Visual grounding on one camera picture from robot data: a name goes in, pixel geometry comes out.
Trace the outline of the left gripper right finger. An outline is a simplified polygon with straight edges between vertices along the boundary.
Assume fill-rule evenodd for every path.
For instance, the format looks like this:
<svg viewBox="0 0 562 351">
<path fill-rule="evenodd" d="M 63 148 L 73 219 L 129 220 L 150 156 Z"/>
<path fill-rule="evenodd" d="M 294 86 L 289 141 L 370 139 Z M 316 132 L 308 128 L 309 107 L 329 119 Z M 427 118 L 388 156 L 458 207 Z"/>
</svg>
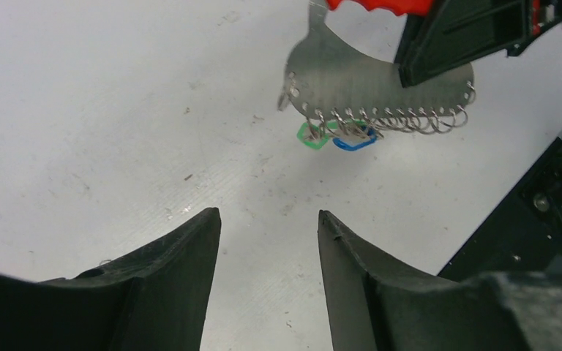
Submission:
<svg viewBox="0 0 562 351">
<path fill-rule="evenodd" d="M 318 214 L 335 350 L 562 350 L 562 274 L 433 276 Z"/>
</svg>

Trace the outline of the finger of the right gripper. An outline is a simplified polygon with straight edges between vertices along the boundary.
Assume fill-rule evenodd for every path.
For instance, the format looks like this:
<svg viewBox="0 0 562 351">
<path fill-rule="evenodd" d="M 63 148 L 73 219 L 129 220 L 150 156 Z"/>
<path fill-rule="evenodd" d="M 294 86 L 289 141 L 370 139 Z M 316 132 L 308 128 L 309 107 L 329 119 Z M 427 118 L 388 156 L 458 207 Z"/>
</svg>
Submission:
<svg viewBox="0 0 562 351">
<path fill-rule="evenodd" d="M 552 20 L 551 1 L 435 1 L 412 15 L 395 57 L 403 87 L 505 50 L 520 56 Z"/>
</svg>

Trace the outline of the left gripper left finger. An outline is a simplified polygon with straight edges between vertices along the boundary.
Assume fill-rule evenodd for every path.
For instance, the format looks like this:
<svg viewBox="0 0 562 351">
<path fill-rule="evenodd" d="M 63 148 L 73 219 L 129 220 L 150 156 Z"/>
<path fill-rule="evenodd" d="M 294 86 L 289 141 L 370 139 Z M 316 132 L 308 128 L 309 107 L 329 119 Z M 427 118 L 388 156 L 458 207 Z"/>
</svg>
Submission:
<svg viewBox="0 0 562 351">
<path fill-rule="evenodd" d="M 0 350 L 198 350 L 220 233 L 207 208 L 72 279 L 0 274 Z"/>
</svg>

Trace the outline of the red-handled metal key holder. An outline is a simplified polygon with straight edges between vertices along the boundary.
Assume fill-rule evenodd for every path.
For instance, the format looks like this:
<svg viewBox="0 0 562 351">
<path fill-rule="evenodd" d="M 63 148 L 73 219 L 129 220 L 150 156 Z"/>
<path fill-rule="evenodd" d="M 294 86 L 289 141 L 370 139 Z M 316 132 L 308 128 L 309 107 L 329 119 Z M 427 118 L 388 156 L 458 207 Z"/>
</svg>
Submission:
<svg viewBox="0 0 562 351">
<path fill-rule="evenodd" d="M 306 122 L 322 124 L 331 137 L 365 125 L 376 133 L 444 134 L 468 122 L 466 107 L 476 98 L 470 64 L 405 88 L 399 67 L 368 56 L 327 25 L 329 6 L 311 1 L 306 37 L 285 63 L 277 102 L 291 105 Z"/>
</svg>

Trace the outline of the green key tag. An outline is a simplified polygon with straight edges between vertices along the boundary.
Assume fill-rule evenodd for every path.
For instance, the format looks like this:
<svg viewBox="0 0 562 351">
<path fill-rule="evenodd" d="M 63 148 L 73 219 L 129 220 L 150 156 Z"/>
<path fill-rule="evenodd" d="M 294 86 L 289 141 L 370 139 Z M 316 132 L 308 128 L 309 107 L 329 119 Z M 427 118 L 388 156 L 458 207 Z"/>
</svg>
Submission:
<svg viewBox="0 0 562 351">
<path fill-rule="evenodd" d="M 296 133 L 296 138 L 308 148 L 320 150 L 331 140 L 331 134 L 322 124 L 304 122 Z"/>
</svg>

